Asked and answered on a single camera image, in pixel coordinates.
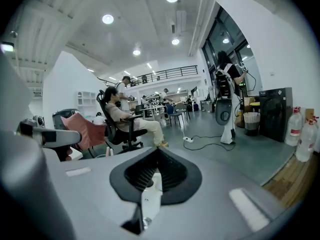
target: chair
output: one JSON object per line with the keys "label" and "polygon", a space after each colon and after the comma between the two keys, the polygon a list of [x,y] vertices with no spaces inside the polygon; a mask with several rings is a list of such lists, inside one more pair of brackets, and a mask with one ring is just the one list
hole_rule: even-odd
{"label": "chair", "polygon": [[128,143],[128,146],[126,145],[122,146],[123,150],[119,154],[142,148],[144,146],[142,142],[138,142],[135,144],[131,143],[131,142],[136,142],[138,136],[144,135],[148,132],[146,129],[134,131],[134,119],[141,118],[142,115],[141,114],[136,115],[127,119],[127,121],[129,121],[130,123],[129,132],[119,130],[116,126],[116,123],[113,121],[113,119],[105,109],[106,103],[103,102],[104,99],[105,99],[105,92],[103,90],[99,90],[99,94],[96,96],[96,100],[100,104],[100,107],[106,118],[105,121],[106,121],[106,131],[107,131],[108,141],[110,141],[114,145],[119,145],[122,142]]}
{"label": "chair", "polygon": [[182,122],[183,122],[183,124],[185,124],[184,118],[182,117],[182,114],[181,114],[181,113],[175,113],[175,108],[174,108],[174,106],[170,105],[169,103],[166,103],[165,106],[166,106],[166,113],[167,113],[168,116],[169,116],[170,126],[172,127],[171,117],[174,117],[174,123],[177,124],[176,119],[178,119],[179,126],[180,126],[180,128],[181,128],[179,116],[181,116]]}
{"label": "chair", "polygon": [[106,142],[106,126],[94,124],[85,119],[80,113],[75,113],[69,118],[64,118],[62,116],[60,118],[67,130],[77,131],[81,134],[82,139],[77,144],[80,149],[88,149],[92,158],[95,158],[90,151],[90,147],[93,149],[94,146],[104,144]]}
{"label": "chair", "polygon": [[140,110],[143,110],[145,108],[144,105],[136,105],[135,106],[135,109],[134,109],[134,113],[136,115],[142,115],[143,114],[143,111],[140,111]]}
{"label": "chair", "polygon": [[186,117],[186,120],[188,121],[188,116],[189,116],[189,119],[191,120],[190,115],[189,115],[189,111],[187,110],[186,105],[184,105],[182,103],[178,103],[177,105],[175,105],[175,112],[178,112],[178,113],[183,112],[184,116]]}

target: shoe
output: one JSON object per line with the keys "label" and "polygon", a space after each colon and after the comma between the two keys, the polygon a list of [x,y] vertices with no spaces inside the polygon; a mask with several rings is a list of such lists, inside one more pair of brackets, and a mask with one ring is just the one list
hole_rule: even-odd
{"label": "shoe", "polygon": [[158,148],[167,148],[169,147],[168,142],[162,141],[160,144],[157,145]]}
{"label": "shoe", "polygon": [[222,144],[225,144],[225,145],[235,145],[236,143],[234,141],[232,141],[231,143],[224,143],[222,141],[220,141]]}

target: ceiling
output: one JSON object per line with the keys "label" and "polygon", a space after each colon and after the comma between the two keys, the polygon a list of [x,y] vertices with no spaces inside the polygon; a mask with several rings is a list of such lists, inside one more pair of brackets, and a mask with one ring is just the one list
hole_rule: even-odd
{"label": "ceiling", "polygon": [[[97,77],[187,56],[199,8],[200,0],[25,0],[1,40],[14,43],[14,52],[6,55],[34,95],[41,97],[44,77],[62,50]],[[102,22],[105,14],[113,15],[112,24]],[[11,31],[18,33],[17,38],[10,36]],[[172,45],[173,38],[180,44]],[[135,48],[141,50],[140,56],[133,56]]]}
{"label": "ceiling", "polygon": [[[167,88],[169,92],[177,92],[178,88],[181,88],[180,90],[188,90],[191,91],[193,88],[195,88],[198,84],[199,80],[197,81],[186,81],[181,83],[173,83],[173,84],[164,84],[163,86],[158,87],[152,87],[144,90],[139,90],[140,96],[142,95],[152,95],[155,94],[155,92],[162,93],[164,91],[164,88]],[[137,90],[130,90],[128,89],[127,94],[137,96]]]}
{"label": "ceiling", "polygon": [[[196,25],[200,0],[100,0],[86,21],[67,43],[71,51],[96,76],[109,76],[127,68],[178,54],[187,55]],[[111,14],[112,24],[104,24],[102,17]],[[175,24],[172,34],[169,21]],[[172,45],[179,38],[180,44]],[[141,55],[134,56],[133,50]],[[86,57],[104,65],[91,65]]]}

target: white bottle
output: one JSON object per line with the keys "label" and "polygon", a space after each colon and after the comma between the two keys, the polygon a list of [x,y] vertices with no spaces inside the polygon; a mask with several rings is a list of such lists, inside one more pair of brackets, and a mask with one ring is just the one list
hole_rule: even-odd
{"label": "white bottle", "polygon": [[290,116],[288,120],[288,126],[286,129],[286,135],[284,139],[284,142],[286,144],[292,147],[298,145],[302,125],[302,115],[301,113],[299,113],[299,109],[295,107],[293,110],[293,114]]}
{"label": "white bottle", "polygon": [[317,139],[318,129],[312,119],[305,123],[302,128],[301,138],[298,142],[298,147],[295,151],[296,159],[301,162],[307,162],[314,151],[314,146]]}

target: table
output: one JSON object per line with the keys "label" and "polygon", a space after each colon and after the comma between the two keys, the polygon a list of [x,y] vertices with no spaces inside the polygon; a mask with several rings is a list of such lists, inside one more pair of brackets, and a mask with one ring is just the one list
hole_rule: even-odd
{"label": "table", "polygon": [[153,118],[153,121],[155,121],[155,110],[156,109],[161,109],[161,108],[164,108],[165,106],[153,106],[153,107],[147,107],[147,108],[144,108],[144,109],[140,109],[140,111],[147,111],[147,110],[151,110],[151,113],[152,113],[152,118]]}

